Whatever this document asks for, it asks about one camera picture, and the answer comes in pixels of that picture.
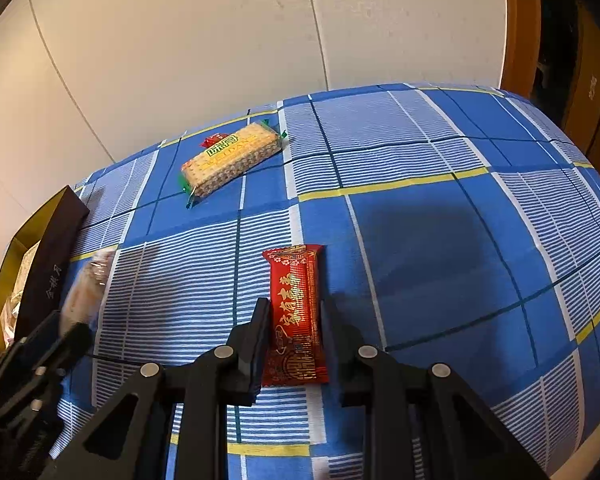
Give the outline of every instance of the red snack package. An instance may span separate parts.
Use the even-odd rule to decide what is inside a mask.
[[[321,245],[264,251],[271,264],[272,336],[263,386],[328,382],[318,331]]]
[[[229,134],[213,134],[212,136],[208,136],[205,140],[200,143],[200,146],[203,148],[211,148],[216,142],[228,137]]]

